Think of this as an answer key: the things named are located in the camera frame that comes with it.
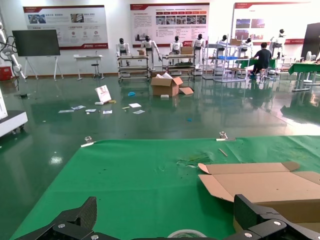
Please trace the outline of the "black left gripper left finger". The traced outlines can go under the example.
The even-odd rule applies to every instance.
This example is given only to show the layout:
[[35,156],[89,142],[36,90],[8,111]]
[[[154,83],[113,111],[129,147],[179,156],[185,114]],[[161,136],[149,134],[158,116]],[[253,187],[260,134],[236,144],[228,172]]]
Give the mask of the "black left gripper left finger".
[[89,197],[83,205],[62,211],[52,222],[19,240],[104,240],[105,235],[94,232],[97,222],[97,198]]

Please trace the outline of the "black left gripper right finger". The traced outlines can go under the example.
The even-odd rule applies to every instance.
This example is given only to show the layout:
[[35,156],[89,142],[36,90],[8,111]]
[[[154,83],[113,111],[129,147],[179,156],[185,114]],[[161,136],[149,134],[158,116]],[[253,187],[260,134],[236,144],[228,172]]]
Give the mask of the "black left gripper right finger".
[[233,201],[234,220],[241,231],[227,240],[318,240],[320,234],[283,217],[275,209],[250,202],[236,194]]

